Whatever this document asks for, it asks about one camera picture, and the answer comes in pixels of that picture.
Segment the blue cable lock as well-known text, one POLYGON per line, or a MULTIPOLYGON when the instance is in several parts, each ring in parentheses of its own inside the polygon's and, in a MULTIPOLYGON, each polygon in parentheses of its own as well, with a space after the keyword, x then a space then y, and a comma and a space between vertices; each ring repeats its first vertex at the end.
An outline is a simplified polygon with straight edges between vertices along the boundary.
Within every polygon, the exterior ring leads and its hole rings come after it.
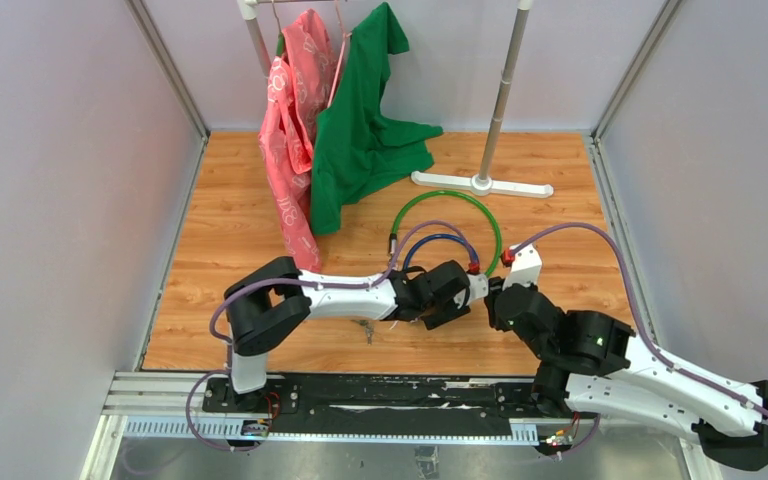
POLYGON ((402 261, 402 268, 422 265, 425 260, 442 259, 447 254, 456 260, 465 260, 468 271, 481 270, 481 259, 475 247, 464 238, 455 234, 435 233, 422 237, 407 251, 402 261))

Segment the green cable lock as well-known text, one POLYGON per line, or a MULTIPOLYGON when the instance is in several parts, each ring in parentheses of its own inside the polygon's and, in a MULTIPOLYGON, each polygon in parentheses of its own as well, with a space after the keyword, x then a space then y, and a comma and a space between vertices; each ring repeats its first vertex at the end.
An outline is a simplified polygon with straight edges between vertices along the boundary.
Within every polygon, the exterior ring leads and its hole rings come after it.
POLYGON ((387 234, 387 255, 397 255, 400 266, 406 264, 414 245, 429 235, 448 234, 465 240, 474 250, 468 261, 477 262, 486 275, 498 271, 505 249, 503 229, 491 209, 470 194, 450 189, 433 189, 406 201, 387 234))

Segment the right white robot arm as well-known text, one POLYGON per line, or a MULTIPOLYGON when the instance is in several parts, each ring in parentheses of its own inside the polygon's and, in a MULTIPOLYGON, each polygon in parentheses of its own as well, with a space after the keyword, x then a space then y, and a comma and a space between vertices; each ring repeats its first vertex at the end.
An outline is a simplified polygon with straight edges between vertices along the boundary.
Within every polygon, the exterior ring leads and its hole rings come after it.
POLYGON ((514 333, 539 359, 529 402, 540 415, 617 417, 698 445, 733 469, 768 465, 768 380, 708 371, 607 314, 565 311, 531 284, 494 277, 485 306, 492 328, 514 333))

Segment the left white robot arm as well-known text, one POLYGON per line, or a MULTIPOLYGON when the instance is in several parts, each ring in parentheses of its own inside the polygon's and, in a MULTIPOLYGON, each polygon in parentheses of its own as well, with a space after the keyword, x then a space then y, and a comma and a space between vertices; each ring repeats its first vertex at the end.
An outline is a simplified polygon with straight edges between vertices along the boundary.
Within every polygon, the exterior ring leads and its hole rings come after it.
POLYGON ((420 321, 433 330, 468 314, 488 292, 484 274, 456 261, 351 277, 313 273, 278 257, 229 287, 217 310, 230 326, 228 400, 243 413, 264 405, 268 355, 306 320, 420 321))

